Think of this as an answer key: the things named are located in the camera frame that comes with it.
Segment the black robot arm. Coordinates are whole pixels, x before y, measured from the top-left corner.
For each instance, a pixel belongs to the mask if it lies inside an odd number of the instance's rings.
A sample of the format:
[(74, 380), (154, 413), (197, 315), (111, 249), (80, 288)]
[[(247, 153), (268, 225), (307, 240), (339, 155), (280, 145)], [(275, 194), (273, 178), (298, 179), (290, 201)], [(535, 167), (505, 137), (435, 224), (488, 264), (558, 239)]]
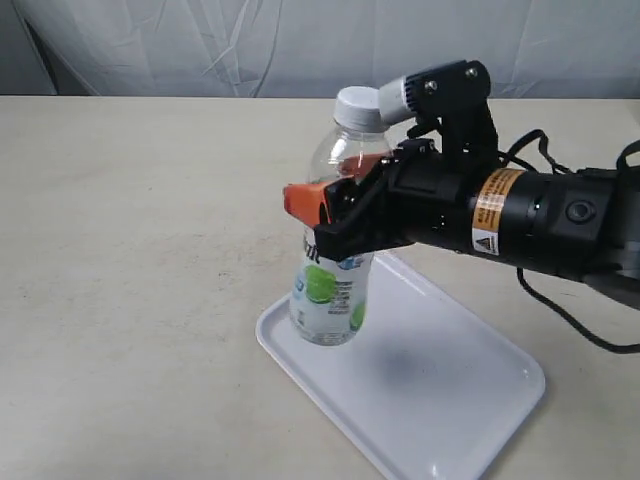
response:
[(341, 261), (415, 243), (575, 281), (639, 305), (639, 171), (550, 174), (496, 152), (439, 152), (407, 140), (360, 179), (284, 188), (314, 256)]

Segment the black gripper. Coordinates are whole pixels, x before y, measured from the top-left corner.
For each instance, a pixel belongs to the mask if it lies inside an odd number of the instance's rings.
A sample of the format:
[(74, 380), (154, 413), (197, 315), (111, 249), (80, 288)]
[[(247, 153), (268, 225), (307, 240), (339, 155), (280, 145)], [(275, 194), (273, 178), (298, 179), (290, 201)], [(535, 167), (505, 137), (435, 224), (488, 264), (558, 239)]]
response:
[(359, 183), (343, 179), (283, 188), (284, 210), (314, 229), (322, 257), (341, 261), (415, 243), (472, 253), (479, 157), (444, 154), (432, 140), (414, 139), (401, 142), (392, 154), (347, 157), (338, 172), (365, 178)]

